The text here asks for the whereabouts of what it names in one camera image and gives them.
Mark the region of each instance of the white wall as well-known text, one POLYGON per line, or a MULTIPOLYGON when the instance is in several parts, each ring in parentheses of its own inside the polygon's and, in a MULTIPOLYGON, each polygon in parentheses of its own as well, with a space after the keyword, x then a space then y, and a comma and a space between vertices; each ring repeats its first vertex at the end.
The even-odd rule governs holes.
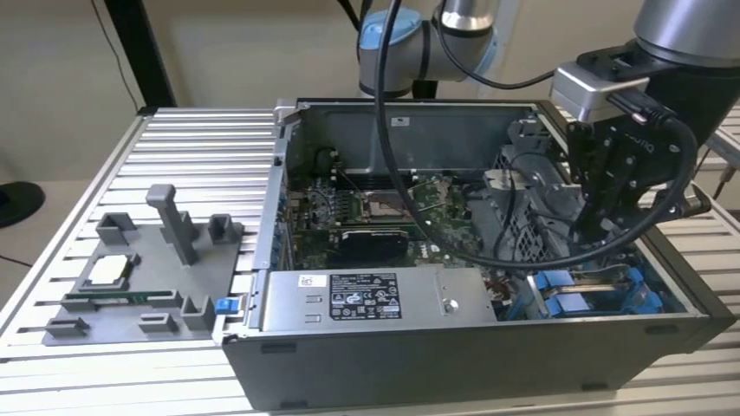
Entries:
MULTIPOLYGON (((376 4, 379 9, 387 2, 376 4)), ((423 16, 436 4, 404 2, 423 16)), ((356 33, 335 0, 148 0, 145 5, 184 105, 267 107, 277 98, 355 96, 356 33)), ((475 90, 473 84, 448 84, 440 95, 473 97, 475 90)))
MULTIPOLYGON (((628 39, 640 4, 501 1, 520 1, 495 69, 503 81, 628 39)), ((429 16, 437 1, 405 4, 429 16)), ((145 6, 180 105, 269 107, 281 97, 355 95, 355 33, 335 0, 145 0, 145 6)), ((0 39, 0 180, 89 178, 133 119, 89 1, 0 0, 0 39)), ((441 97, 476 91, 472 83, 440 86, 441 97)), ((545 92, 541 86, 520 94, 545 92)))
POLYGON ((91 178, 133 114, 88 1, 0 0, 0 181, 91 178))

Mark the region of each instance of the green circuit board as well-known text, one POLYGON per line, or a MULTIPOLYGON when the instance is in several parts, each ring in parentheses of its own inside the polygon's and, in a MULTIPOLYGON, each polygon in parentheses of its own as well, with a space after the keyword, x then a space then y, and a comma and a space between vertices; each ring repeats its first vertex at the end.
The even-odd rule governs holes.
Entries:
MULTIPOLYGON (((420 177, 416 184, 409 188, 409 194, 431 225, 461 250, 480 251, 483 240, 467 212, 461 187, 452 185, 449 178, 437 176, 420 177)), ((295 217, 303 218, 293 227, 292 235, 297 270, 333 268, 332 259, 339 256, 337 245, 343 233, 357 230, 401 231, 408 234, 409 243, 404 257, 387 260, 383 264, 352 263, 353 268, 413 267, 424 264, 469 267, 469 264, 427 241, 393 190, 333 192, 327 187, 317 192, 327 199, 328 196, 333 197, 332 210, 323 208, 324 198, 307 201, 303 197, 300 203, 292 204, 295 217), (317 212, 313 222, 309 221, 313 215, 308 214, 309 211, 317 212)))

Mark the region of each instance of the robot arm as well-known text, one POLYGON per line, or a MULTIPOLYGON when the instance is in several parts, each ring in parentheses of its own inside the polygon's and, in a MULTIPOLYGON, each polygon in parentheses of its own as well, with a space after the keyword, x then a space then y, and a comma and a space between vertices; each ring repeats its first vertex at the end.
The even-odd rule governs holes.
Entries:
MULTIPOLYGON (((484 72, 495 52, 493 16, 497 0, 447 0, 431 20, 401 8, 396 18, 388 50, 385 96, 401 97, 412 90, 413 81, 463 81, 467 74, 453 65, 440 44, 440 31, 455 57, 467 68, 484 72)), ((367 16, 360 33, 360 90, 372 96, 380 35, 387 12, 367 16)))
MULTIPOLYGON (((405 95, 417 79, 463 80, 469 74, 449 60, 449 52, 473 73, 491 65, 495 2, 443 0, 440 7, 440 19, 429 23, 412 10, 399 14, 401 24, 388 49, 387 97, 405 95)), ((639 207, 644 193, 689 178, 696 156, 688 153, 695 153, 740 98, 739 17, 736 0, 647 0, 635 24, 637 39, 583 54, 555 71, 552 99, 579 119, 568 127, 568 145, 571 174, 587 202, 573 226, 580 243, 603 241, 613 224, 631 228, 647 216, 653 218, 639 207), (669 119, 688 126, 696 143, 683 141, 680 129, 665 125, 669 119)), ((363 25, 360 52, 361 90, 369 95, 376 94, 375 58, 385 13, 377 21, 372 18, 363 25)), ((668 190, 657 194, 655 204, 667 194, 668 190)), ((705 198, 684 198, 657 220, 708 209, 705 198)))
MULTIPOLYGON (((579 119, 568 127, 568 145, 571 176, 587 201, 576 224, 581 241, 604 237, 605 220, 627 228, 639 222, 643 194, 671 185, 685 170, 685 145, 657 119, 669 112, 700 146, 736 104, 739 17, 733 0, 647 0, 637 38, 557 68, 552 99, 579 119)), ((705 197, 684 198, 660 220, 708 210, 705 197)))

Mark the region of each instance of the slotted aluminum table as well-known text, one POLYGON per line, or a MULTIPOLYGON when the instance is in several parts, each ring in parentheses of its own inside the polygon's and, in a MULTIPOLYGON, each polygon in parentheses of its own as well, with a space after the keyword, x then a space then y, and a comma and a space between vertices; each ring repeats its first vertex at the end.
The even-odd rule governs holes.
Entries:
MULTIPOLYGON (((56 315, 97 243, 107 211, 141 224, 152 183, 177 188, 195 221, 228 212, 245 235, 232 285, 248 291, 251 259, 273 147, 272 110, 169 109, 139 117, 0 313, 0 413, 252 413, 213 341, 44 347, 41 327, 56 315)), ((740 225, 715 206, 661 224, 673 245, 740 315, 740 225)), ((344 410, 333 415, 668 415, 740 414, 740 326, 695 354, 673 355, 616 393, 583 393, 471 403, 344 410)))

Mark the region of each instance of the power supply label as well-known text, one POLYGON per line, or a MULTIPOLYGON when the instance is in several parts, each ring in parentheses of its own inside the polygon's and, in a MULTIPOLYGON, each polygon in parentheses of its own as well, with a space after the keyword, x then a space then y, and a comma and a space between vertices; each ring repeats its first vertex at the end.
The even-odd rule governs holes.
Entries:
POLYGON ((335 321, 401 318, 396 273, 329 275, 328 287, 335 321))

